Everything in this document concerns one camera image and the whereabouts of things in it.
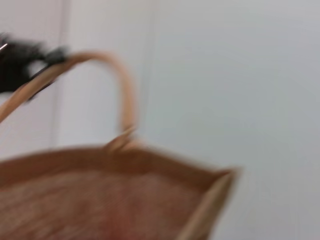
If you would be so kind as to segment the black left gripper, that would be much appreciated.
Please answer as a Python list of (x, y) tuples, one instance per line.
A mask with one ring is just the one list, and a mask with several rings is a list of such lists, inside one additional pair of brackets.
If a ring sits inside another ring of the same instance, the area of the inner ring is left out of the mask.
[[(0, 34), (0, 92), (13, 93), (31, 80), (29, 66), (36, 61), (43, 61), (48, 65), (61, 64), (68, 58), (66, 47), (58, 47), (46, 55), (40, 42), (11, 38), (6, 33)], [(50, 81), (28, 100), (32, 101), (36, 95), (51, 86)]]

